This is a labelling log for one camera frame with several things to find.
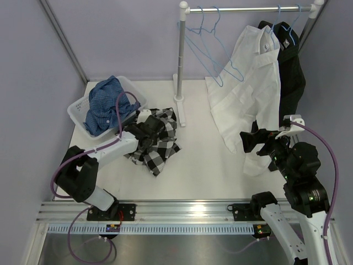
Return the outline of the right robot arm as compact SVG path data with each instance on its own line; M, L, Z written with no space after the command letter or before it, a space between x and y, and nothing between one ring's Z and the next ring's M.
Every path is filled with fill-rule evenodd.
M307 131L319 139L329 151L334 164L334 189L331 198L317 178L321 166L315 146L298 142L290 146L290 136ZM281 207L270 192L254 194L243 209L230 206L232 213L249 214L263 220L275 234L290 264L337 264L330 221L338 192L339 167L330 145L314 130L305 126L302 118L290 115L285 118L281 131L259 129L241 132L243 150L252 152L256 145L262 148L258 156L269 156L285 179L284 192L291 209L297 214L303 238L299 238L282 215Z

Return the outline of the blue plaid shirt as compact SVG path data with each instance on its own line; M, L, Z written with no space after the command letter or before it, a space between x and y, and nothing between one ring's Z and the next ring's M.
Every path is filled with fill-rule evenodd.
M115 76L97 83L89 92L88 100L89 109L83 124L92 136L99 136L118 127L118 117L124 120L140 107L138 100L134 104L130 103L127 93Z

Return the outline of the blue hanger of checked shirt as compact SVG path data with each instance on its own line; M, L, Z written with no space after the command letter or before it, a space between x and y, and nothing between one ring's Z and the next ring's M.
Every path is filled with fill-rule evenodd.
M200 38L201 38L201 42L203 43L204 47L206 48L206 52L208 54L208 57L209 59L211 60L212 62L212 65L213 65L213 70L216 71L216 66L218 67L221 67L220 64L215 61L212 56L210 55L209 53L209 50L208 50L208 47L206 44L204 44L204 40L202 38L202 31L205 31L209 34L213 34L213 37L218 41L218 43L221 45L224 53L226 54L227 58L228 58L228 62L231 64L231 69L234 70L237 74L235 73L232 73L231 71L229 70L226 70L225 67L222 68L222 70L224 70L227 74L229 74L231 77L235 78L236 80L240 81L240 82L243 82L244 81L244 76L243 74L240 72L240 70L238 68L235 67L235 65L233 64L233 60L231 58L231 55L230 53L227 51L224 43L222 42L222 40L217 36L217 26L218 26L218 23L220 22L221 20L221 12L220 12L220 9L218 7L215 7L213 6L213 8L216 9L217 11L217 14L218 14L218 18L217 20L215 21L214 25L213 25L213 28L211 30L208 30L204 27L204 19L205 19L205 10L199 6L199 8L201 9L201 14L202 14L202 21L201 21L201 24L200 24L200 28L199 28L199 35L200 35Z

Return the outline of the black white checked shirt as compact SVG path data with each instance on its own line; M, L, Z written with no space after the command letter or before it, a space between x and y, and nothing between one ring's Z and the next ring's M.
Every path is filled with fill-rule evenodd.
M164 126L157 134L157 141L146 151L137 149L128 153L125 157L139 166L146 166L151 174L158 176L167 161L172 155L181 150L176 143L177 117L173 108L149 109L152 116L163 122Z

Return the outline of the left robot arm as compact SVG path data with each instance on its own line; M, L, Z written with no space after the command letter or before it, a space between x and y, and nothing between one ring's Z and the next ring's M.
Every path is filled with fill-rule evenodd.
M130 124L119 134L91 150L69 148L53 176L52 185L64 190L75 202L90 204L88 220L118 221L122 219L119 201L97 185L101 168L135 151L147 151L157 143L164 122L148 116L144 122Z

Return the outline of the blue hanger of plaid shirt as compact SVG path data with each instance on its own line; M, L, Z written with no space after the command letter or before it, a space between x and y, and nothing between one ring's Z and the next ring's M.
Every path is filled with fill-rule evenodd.
M200 41L201 41L201 38L200 38L200 35L199 35L200 25L199 25L198 28L189 28L189 27L186 26L186 17L187 17L188 14L190 14L190 12L191 12L190 10L191 9L188 6L188 4L186 4L185 8L184 7L180 7L180 19L179 19L179 22L178 22L178 29L179 29L179 51L178 51L178 60L179 61L178 61L178 73L177 73L178 81L181 81L181 78L182 78L182 75L183 75L184 44L187 44L187 46L189 47L190 51L196 57L196 59L201 64L201 66L204 68L204 70L207 72L208 76L211 77L216 82L217 85L222 87L224 82L223 82L222 77L220 77L220 73L218 72L218 70L221 70L222 67L216 66L216 71L214 71L212 62L211 62L211 60L208 57L208 54L206 52L206 48L204 47L203 43L201 42L202 46L198 46L197 43L194 42L192 40L192 38L189 37L185 33L187 31L189 33L197 35L199 37ZM213 34L209 34L209 33L205 32L205 31L202 31L201 33L202 33L202 38L204 40L204 44L207 45L205 36L206 35L212 35L213 36Z

